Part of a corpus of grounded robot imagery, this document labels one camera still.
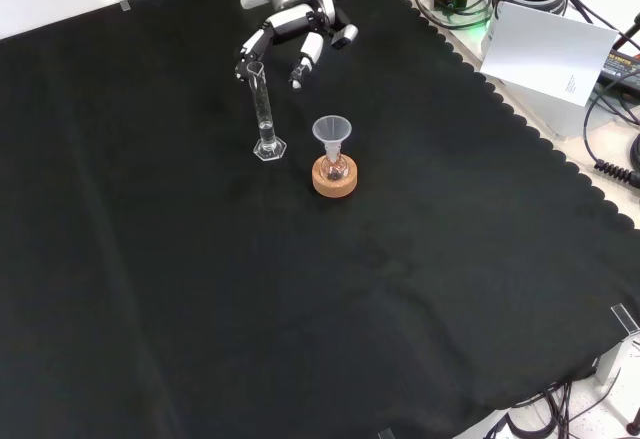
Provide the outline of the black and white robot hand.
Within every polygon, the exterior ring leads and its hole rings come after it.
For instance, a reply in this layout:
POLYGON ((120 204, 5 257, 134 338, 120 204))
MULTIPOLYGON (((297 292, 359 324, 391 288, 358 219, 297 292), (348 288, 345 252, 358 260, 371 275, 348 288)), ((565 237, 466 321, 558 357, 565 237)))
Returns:
POLYGON ((319 61, 324 36, 329 34, 335 21, 334 3, 333 0, 277 1, 277 11, 242 45, 235 76, 247 81, 249 64, 261 61, 270 46, 305 35, 298 62, 289 76, 291 87, 298 90, 319 61))

